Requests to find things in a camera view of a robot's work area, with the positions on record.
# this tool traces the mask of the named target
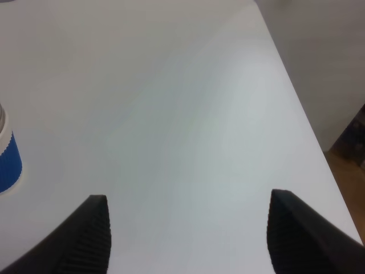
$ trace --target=white table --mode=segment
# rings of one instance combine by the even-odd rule
[[[109,273],[273,273],[272,188],[360,241],[255,3],[0,4],[0,101],[24,164],[0,268],[106,194]]]

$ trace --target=wooden floor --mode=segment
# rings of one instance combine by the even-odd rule
[[[333,152],[325,152],[325,157],[365,244],[365,171]]]

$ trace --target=white wall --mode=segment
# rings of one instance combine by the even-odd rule
[[[327,151],[365,103],[365,1],[257,0]]]

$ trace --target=black rubber tip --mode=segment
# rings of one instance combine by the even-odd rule
[[[105,274],[110,251],[107,198],[91,195],[57,229],[0,274]]]
[[[276,274],[365,273],[365,249],[290,191],[271,192],[267,247]]]

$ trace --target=ribbed black plastic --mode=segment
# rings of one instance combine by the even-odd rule
[[[92,195],[54,232],[0,274],[105,274],[110,251],[107,198]]]
[[[276,274],[365,273],[365,250],[290,191],[273,190],[267,247]]]

